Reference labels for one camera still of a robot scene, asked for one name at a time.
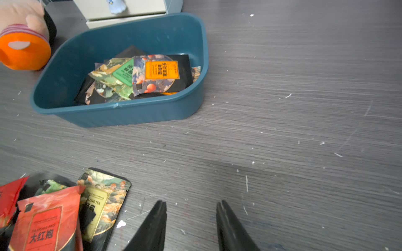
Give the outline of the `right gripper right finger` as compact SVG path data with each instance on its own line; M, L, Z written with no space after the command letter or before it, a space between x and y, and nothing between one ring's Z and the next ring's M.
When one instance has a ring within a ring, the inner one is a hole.
M217 203L216 222L220 251L260 250L225 200Z

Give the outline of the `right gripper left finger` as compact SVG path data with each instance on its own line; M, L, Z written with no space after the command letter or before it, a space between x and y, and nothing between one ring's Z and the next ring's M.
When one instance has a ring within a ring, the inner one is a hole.
M166 221L166 202L158 200L124 251L163 251Z

